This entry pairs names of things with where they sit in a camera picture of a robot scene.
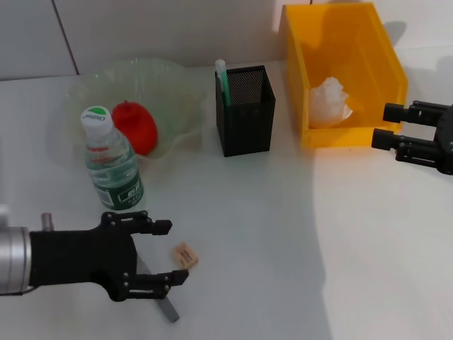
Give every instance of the pen holder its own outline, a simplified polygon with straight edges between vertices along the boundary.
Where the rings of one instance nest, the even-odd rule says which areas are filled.
[[[275,97],[264,66],[228,69],[231,105],[216,73],[217,129],[225,157],[269,151]]]

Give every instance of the water bottle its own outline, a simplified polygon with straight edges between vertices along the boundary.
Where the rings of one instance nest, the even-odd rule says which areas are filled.
[[[81,123],[86,136],[85,164],[102,204],[111,210],[133,207],[143,197],[143,186],[131,144],[102,106],[87,108]]]

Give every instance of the white table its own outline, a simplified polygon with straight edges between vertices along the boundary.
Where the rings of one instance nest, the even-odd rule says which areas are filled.
[[[399,54],[426,68],[408,71],[411,94],[452,102],[453,48]],[[436,69],[438,60],[447,63]],[[155,272],[176,268],[181,241],[200,257],[169,295],[181,319],[169,324],[149,301],[111,302],[94,284],[57,286],[3,297],[2,339],[452,338],[453,179],[370,148],[301,152],[284,64],[265,65],[277,98],[269,153],[222,156],[207,67],[194,69],[208,95],[201,137],[141,167],[145,208],[174,224],[168,236],[135,238],[144,260]],[[61,102],[76,81],[0,83],[13,225],[39,229],[45,211],[58,230],[98,224],[103,208],[64,135]]]

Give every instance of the bottle label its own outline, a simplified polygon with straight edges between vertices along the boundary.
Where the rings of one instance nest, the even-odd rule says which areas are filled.
[[[143,197],[143,185],[139,172],[134,178],[123,186],[117,188],[104,188],[97,186],[96,191],[102,203],[113,210],[129,209],[136,205]]]

